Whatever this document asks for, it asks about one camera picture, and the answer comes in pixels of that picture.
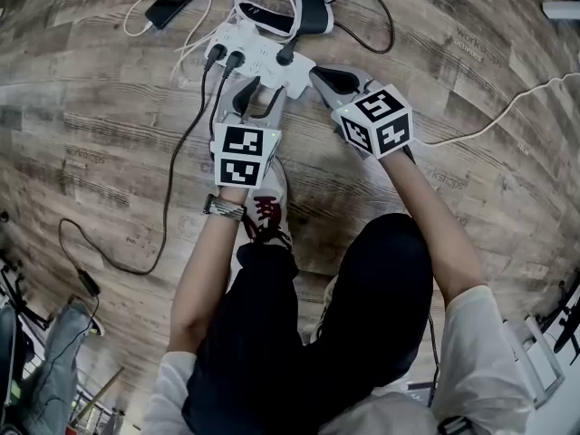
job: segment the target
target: wrist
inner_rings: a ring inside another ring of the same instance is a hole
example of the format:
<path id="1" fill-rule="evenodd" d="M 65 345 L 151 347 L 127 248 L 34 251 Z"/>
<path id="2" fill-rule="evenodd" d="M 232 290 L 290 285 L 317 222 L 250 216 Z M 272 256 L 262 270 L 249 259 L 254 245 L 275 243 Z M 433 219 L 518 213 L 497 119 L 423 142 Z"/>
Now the wrist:
<path id="1" fill-rule="evenodd" d="M 240 187 L 222 187 L 219 191 L 219 197 L 236 205 L 244 205 L 247 198 L 247 188 Z"/>
<path id="2" fill-rule="evenodd" d="M 405 158 L 408 159 L 409 157 L 405 154 L 405 152 L 403 150 L 398 149 L 398 150 L 392 151 L 388 155 L 383 156 L 382 158 L 379 158 L 379 162 L 384 167 L 389 168 L 394 163 L 396 163 L 398 160 L 404 160 Z"/>

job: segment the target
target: person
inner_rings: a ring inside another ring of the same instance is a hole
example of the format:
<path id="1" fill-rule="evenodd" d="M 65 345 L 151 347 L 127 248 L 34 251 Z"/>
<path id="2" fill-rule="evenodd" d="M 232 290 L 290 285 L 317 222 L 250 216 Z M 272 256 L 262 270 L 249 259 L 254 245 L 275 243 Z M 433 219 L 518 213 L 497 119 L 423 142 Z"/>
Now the person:
<path id="1" fill-rule="evenodd" d="M 298 269 L 275 159 L 246 205 L 251 243 L 226 293 L 238 223 L 208 217 L 179 283 L 143 435 L 524 433 L 534 413 L 476 248 L 402 151 L 380 159 L 411 216 L 368 223 L 346 251 L 313 343 L 298 332 Z M 430 312 L 446 306 L 430 408 L 400 392 Z"/>
<path id="2" fill-rule="evenodd" d="M 78 370 L 76 356 L 89 334 L 104 327 L 75 295 L 56 315 L 44 345 L 44 362 L 23 382 L 17 404 L 20 431 L 28 435 L 63 434 L 73 410 Z"/>

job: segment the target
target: white power strip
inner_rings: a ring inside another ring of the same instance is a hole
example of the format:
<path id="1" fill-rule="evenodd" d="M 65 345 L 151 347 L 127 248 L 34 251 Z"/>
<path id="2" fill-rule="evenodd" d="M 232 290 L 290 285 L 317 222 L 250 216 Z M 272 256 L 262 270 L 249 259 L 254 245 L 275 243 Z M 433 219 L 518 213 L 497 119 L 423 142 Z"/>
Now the white power strip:
<path id="1" fill-rule="evenodd" d="M 283 46 L 260 35 L 256 25 L 242 20 L 237 24 L 223 24 L 209 39 L 206 58 L 215 44 L 227 48 L 226 57 L 218 61 L 226 65 L 227 57 L 234 51 L 239 51 L 246 57 L 244 64 L 236 68 L 236 72 L 246 77 L 260 76 L 260 83 L 270 89 L 285 86 L 288 96 L 296 99 L 310 84 L 308 73 L 316 66 L 312 60 L 294 53 L 294 60 L 287 66 L 282 66 L 276 60 L 276 55 Z"/>

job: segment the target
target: forearm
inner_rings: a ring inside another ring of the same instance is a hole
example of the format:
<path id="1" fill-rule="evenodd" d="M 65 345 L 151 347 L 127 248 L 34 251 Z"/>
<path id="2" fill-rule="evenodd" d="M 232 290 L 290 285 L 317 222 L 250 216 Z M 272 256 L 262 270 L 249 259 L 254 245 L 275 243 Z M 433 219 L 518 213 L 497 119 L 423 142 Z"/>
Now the forearm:
<path id="1" fill-rule="evenodd" d="M 395 151 L 383 157 L 381 164 L 427 242 L 433 275 L 445 304 L 484 284 L 469 236 L 409 157 Z"/>
<path id="2" fill-rule="evenodd" d="M 243 205 L 247 189 L 223 188 L 222 199 Z M 195 352 L 227 288 L 239 223 L 210 215 L 183 271 L 173 306 L 168 351 Z"/>

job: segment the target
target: floor plank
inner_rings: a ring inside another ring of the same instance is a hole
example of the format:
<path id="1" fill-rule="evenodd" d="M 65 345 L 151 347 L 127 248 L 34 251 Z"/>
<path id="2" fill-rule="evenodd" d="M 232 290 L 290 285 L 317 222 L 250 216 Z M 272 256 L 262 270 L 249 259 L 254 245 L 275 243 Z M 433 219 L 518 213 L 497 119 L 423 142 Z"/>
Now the floor plank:
<path id="1" fill-rule="evenodd" d="M 136 0 L 0 0 L 0 207 L 24 262 L 31 303 L 41 311 L 83 294 L 59 248 L 61 217 L 77 220 L 115 260 L 145 268 L 157 254 L 170 154 L 200 104 L 202 52 L 169 81 L 173 51 L 202 15 L 195 0 L 163 31 L 122 31 Z M 258 0 L 280 11 L 278 0 Z M 336 28 L 304 36 L 298 50 L 317 63 L 355 64 L 393 83 L 414 109 L 416 135 L 442 140 L 480 130 L 517 93 L 577 70 L 577 24 L 548 21 L 544 0 L 385 0 L 397 42 L 389 55 L 365 51 Z M 222 21 L 231 0 L 214 0 L 201 25 Z M 372 0 L 340 0 L 337 21 L 371 45 L 388 37 Z M 132 31 L 146 20 L 138 10 Z M 219 73 L 209 75 L 215 89 Z M 521 101 L 488 134 L 439 149 L 412 146 L 430 183 L 473 238 L 504 317 L 545 311 L 580 254 L 580 83 L 570 79 Z M 262 92 L 267 102 L 271 92 Z M 290 227 L 300 275 L 298 327 L 309 339 L 324 289 L 364 225 L 404 208 L 373 160 L 360 161 L 336 134 L 318 95 L 288 103 L 279 158 L 290 184 Z M 126 371 L 107 403 L 139 424 L 169 333 L 169 309 L 214 190 L 208 117 L 176 166 L 169 239 L 152 275 L 124 275 L 71 227 L 65 243 L 102 288 L 107 327 L 79 357 L 81 380 L 100 387 Z M 244 243 L 240 231 L 237 245 Z M 432 314 L 440 344 L 444 308 Z M 433 374 L 429 331 L 411 378 Z"/>

